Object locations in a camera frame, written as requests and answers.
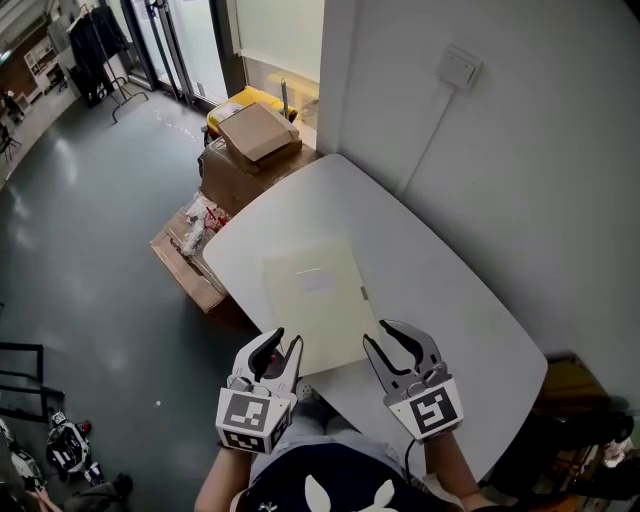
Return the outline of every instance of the white table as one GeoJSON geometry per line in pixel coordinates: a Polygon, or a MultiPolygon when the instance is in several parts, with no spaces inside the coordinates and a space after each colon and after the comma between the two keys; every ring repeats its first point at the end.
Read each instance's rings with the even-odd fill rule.
{"type": "MultiPolygon", "coordinates": [[[[436,341],[464,409],[455,436],[481,478],[530,411],[546,360],[453,251],[364,172],[340,155],[309,164],[243,209],[209,242],[204,258],[267,331],[277,325],[262,259],[341,236],[349,240],[376,318],[407,322],[436,341]]],[[[404,454],[409,434],[383,405],[384,391],[368,360],[306,379],[361,432],[404,454]]],[[[424,474],[417,447],[410,465],[414,474],[424,474]]]]}

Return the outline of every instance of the brown cardboard box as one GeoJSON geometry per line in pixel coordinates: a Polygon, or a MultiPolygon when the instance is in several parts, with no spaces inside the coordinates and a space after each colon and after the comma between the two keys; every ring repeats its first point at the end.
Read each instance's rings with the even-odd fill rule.
{"type": "Polygon", "coordinates": [[[247,174],[236,164],[224,139],[213,141],[202,154],[200,190],[229,215],[236,215],[256,197],[278,181],[320,158],[307,145],[302,150],[265,168],[260,174],[247,174]]]}
{"type": "Polygon", "coordinates": [[[264,103],[249,105],[220,122],[218,129],[234,160],[250,174],[302,148],[297,128],[264,103]]]}
{"type": "Polygon", "coordinates": [[[204,262],[202,250],[215,234],[207,233],[193,256],[182,255],[181,249],[190,229],[185,213],[189,206],[181,208],[165,224],[162,231],[151,241],[151,248],[205,313],[228,325],[254,327],[204,262]]]}

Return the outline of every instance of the white paper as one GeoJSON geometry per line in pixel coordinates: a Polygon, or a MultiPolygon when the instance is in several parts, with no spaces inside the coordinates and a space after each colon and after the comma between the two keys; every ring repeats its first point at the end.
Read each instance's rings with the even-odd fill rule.
{"type": "Polygon", "coordinates": [[[366,357],[362,337],[377,340],[378,328],[346,240],[266,258],[263,269],[284,350],[302,336],[300,375],[366,357]]]}

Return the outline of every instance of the wall socket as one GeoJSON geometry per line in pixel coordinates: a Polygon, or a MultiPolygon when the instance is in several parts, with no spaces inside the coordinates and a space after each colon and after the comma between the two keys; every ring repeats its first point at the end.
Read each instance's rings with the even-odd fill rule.
{"type": "Polygon", "coordinates": [[[436,69],[436,76],[458,89],[468,91],[480,74],[482,61],[470,53],[448,44],[436,69]]]}

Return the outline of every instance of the white cable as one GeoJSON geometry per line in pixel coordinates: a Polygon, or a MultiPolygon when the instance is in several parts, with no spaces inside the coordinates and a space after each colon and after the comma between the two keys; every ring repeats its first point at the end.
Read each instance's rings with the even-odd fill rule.
{"type": "Polygon", "coordinates": [[[434,102],[431,108],[431,112],[427,116],[427,123],[423,131],[424,138],[426,139],[426,143],[424,145],[422,152],[420,152],[419,154],[417,154],[417,152],[414,153],[414,154],[417,154],[417,160],[413,162],[409,161],[409,165],[407,165],[407,169],[408,169],[407,172],[404,174],[404,176],[401,177],[400,181],[398,182],[398,185],[396,186],[396,190],[394,194],[397,198],[400,198],[402,194],[404,194],[404,191],[407,189],[407,186],[409,185],[411,178],[415,174],[418,167],[420,167],[420,164],[424,159],[424,155],[426,154],[427,149],[429,149],[429,144],[431,143],[433,136],[438,130],[438,126],[440,126],[440,121],[444,117],[444,113],[447,111],[447,107],[451,102],[451,98],[453,98],[453,94],[456,92],[456,87],[454,85],[451,85],[443,81],[441,81],[440,83],[447,88],[447,93],[439,95],[439,98],[436,99],[436,101],[434,102]]]}

